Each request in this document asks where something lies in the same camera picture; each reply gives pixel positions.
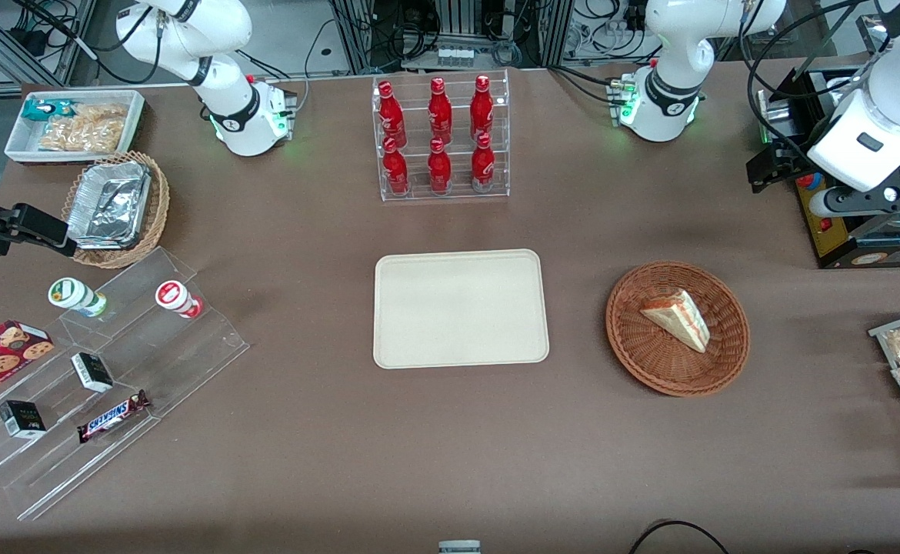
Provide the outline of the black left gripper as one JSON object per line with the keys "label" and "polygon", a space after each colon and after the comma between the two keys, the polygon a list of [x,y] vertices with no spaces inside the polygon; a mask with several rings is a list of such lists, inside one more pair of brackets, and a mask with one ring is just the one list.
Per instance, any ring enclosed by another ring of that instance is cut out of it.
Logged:
{"label": "black left gripper", "polygon": [[746,162],[745,171],[750,190],[753,194],[759,194],[775,183],[812,175],[813,167],[808,160],[789,149],[787,144],[766,142]]}

